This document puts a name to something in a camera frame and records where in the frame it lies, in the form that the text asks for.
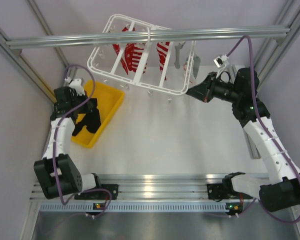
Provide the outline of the black sock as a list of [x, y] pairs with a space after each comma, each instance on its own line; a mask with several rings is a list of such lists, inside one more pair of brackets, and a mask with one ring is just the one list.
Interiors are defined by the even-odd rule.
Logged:
[[87, 113], [85, 117], [87, 131], [95, 134], [101, 126], [100, 111], [96, 108], [92, 112]]
[[86, 120], [82, 120], [80, 122], [78, 122], [76, 125], [75, 125], [75, 128], [72, 132], [72, 136], [77, 136], [78, 133], [83, 129], [83, 127], [85, 127], [87, 125], [87, 121]]

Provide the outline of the white plastic clip hanger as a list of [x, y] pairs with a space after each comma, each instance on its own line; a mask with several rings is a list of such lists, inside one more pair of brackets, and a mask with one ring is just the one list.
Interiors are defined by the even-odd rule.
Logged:
[[196, 81], [201, 64], [195, 41], [96, 44], [87, 67], [104, 81], [180, 96]]

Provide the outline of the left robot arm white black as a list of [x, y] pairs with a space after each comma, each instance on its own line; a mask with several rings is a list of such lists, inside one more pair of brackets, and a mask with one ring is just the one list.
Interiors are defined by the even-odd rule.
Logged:
[[98, 100], [81, 86], [54, 90], [56, 103], [50, 116], [51, 133], [45, 153], [34, 163], [34, 172], [47, 199], [86, 192], [93, 199], [103, 194], [95, 173], [82, 175], [70, 157], [71, 138], [86, 129], [95, 134], [101, 126]]

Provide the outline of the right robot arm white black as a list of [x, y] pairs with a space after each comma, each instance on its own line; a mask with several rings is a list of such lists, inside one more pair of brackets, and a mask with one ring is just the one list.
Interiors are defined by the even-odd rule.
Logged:
[[300, 205], [300, 169], [290, 159], [273, 126], [265, 104], [256, 98], [259, 79], [255, 71], [241, 68], [234, 82], [224, 82], [210, 72], [203, 82], [191, 87], [187, 95], [209, 103], [220, 99], [231, 103], [232, 113], [255, 144], [266, 167], [269, 181], [243, 172], [226, 175], [223, 192], [228, 198], [246, 194], [258, 199], [269, 212]]

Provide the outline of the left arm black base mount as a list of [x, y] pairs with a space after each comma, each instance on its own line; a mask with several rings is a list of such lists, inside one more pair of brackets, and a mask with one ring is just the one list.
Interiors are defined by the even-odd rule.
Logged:
[[86, 190], [81, 194], [75, 195], [75, 200], [116, 200], [119, 193], [118, 184], [102, 184], [101, 188]]

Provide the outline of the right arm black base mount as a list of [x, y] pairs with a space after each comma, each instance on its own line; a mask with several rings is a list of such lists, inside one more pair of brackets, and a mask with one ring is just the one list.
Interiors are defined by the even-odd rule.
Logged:
[[209, 200], [221, 202], [222, 200], [238, 198], [238, 195], [228, 193], [222, 183], [208, 183], [206, 187]]

